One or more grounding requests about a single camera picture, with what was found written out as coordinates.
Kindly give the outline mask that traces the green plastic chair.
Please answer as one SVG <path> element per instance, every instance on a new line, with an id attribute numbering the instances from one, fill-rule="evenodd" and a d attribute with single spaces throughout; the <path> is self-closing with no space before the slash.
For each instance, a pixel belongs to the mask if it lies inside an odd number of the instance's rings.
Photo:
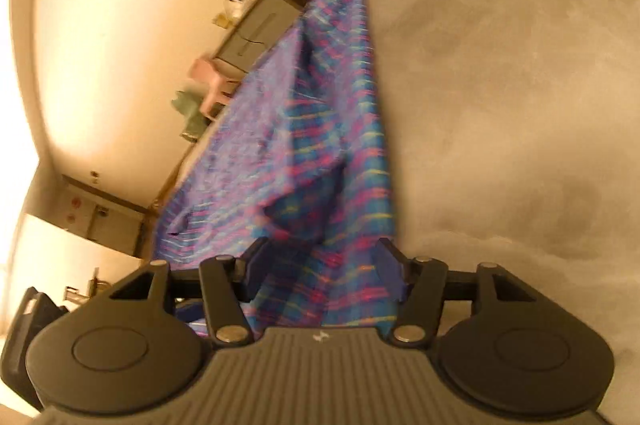
<path id="1" fill-rule="evenodd" d="M 177 90 L 171 100 L 172 107 L 183 117 L 183 129 L 180 136 L 186 141 L 198 141 L 207 130 L 210 119 L 201 112 L 203 97 L 191 90 Z"/>

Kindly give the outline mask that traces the blue pink plaid shirt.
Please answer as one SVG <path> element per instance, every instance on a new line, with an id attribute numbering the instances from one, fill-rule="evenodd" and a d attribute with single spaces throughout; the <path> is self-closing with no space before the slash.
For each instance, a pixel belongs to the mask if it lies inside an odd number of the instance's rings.
<path id="1" fill-rule="evenodd" d="M 243 307 L 255 333 L 395 321 L 373 257 L 395 220 L 368 20 L 367 0 L 312 0 L 245 76 L 156 224 L 152 255 L 174 269 L 273 242 Z"/>

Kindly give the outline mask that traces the pink plastic chair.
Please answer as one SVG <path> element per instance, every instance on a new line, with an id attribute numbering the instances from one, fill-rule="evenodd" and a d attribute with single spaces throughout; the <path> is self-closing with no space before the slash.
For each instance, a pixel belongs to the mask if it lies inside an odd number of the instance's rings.
<path id="1" fill-rule="evenodd" d="M 216 118 L 216 114 L 213 113 L 216 104 L 228 106 L 245 73 L 224 60 L 200 57 L 192 63 L 188 76 L 206 87 L 200 112 L 206 119 L 213 121 Z"/>

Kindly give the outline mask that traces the white door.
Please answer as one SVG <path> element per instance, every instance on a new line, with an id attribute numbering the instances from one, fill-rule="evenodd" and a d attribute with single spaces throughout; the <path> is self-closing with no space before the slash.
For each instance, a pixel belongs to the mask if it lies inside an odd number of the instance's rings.
<path id="1" fill-rule="evenodd" d="M 77 237 L 141 257 L 146 215 L 140 205 L 63 175 L 51 221 Z"/>

